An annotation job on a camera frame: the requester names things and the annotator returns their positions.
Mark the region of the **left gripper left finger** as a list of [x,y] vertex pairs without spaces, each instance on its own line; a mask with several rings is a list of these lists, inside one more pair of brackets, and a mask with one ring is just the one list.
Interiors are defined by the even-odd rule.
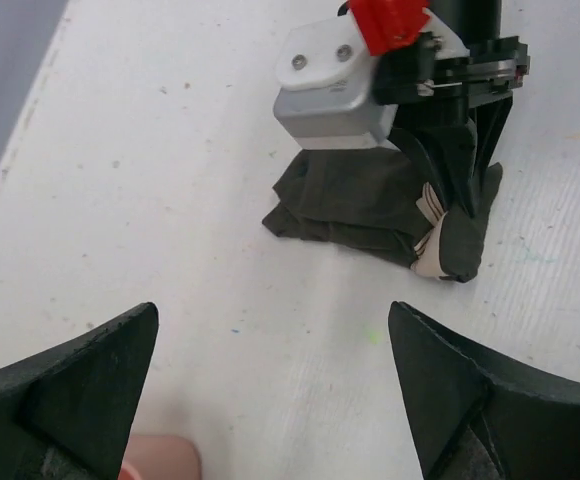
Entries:
[[159,328],[141,303],[0,369],[0,479],[115,479]]

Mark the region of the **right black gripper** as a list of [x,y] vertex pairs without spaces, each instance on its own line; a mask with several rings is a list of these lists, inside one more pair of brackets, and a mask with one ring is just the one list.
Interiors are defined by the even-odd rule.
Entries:
[[[441,39],[424,34],[380,57],[374,99],[398,107],[394,144],[443,207],[459,205],[476,214],[513,105],[511,91],[523,85],[529,69],[528,46],[518,37],[473,44],[467,55],[443,59]],[[474,123],[446,126],[462,124],[469,115]]]

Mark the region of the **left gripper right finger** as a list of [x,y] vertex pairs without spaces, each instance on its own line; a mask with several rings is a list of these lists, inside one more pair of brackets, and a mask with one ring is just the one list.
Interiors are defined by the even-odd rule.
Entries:
[[580,383],[464,337],[404,302],[388,327],[426,479],[580,479]]

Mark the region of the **olive green underwear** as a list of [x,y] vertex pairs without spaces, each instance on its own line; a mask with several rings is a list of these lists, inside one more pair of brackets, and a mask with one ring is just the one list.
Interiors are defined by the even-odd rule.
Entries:
[[303,150],[273,187],[262,220],[280,238],[329,242],[417,275],[467,283],[482,261],[503,168],[487,168],[475,216],[445,207],[407,157],[386,148]]

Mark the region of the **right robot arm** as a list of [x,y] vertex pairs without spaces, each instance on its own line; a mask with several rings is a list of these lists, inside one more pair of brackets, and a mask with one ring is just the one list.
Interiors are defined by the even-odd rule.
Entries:
[[528,47],[500,34],[498,1],[434,1],[446,33],[422,33],[381,56],[374,99],[393,105],[389,140],[444,207],[478,213],[485,173],[529,71]]

